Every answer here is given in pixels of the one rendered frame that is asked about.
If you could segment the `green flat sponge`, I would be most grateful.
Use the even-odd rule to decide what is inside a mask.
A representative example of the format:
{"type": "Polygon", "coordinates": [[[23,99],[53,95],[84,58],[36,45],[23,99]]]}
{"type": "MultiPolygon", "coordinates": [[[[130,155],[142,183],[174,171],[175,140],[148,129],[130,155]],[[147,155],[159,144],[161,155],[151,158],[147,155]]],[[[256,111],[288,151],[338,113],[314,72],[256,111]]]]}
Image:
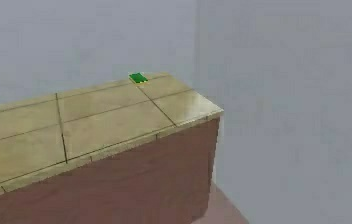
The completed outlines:
{"type": "Polygon", "coordinates": [[[135,84],[140,84],[140,83],[145,83],[148,81],[148,79],[140,72],[138,73],[132,73],[129,75],[129,78],[135,83],[135,84]]]}

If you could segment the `brown counter with tiled top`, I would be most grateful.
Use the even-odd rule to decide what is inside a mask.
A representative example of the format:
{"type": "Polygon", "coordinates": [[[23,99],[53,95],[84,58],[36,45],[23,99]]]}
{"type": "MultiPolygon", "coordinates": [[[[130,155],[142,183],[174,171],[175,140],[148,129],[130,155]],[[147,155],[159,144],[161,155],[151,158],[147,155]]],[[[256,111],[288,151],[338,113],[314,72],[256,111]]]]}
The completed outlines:
{"type": "Polygon", "coordinates": [[[192,224],[221,115],[163,72],[0,105],[0,224],[192,224]]]}

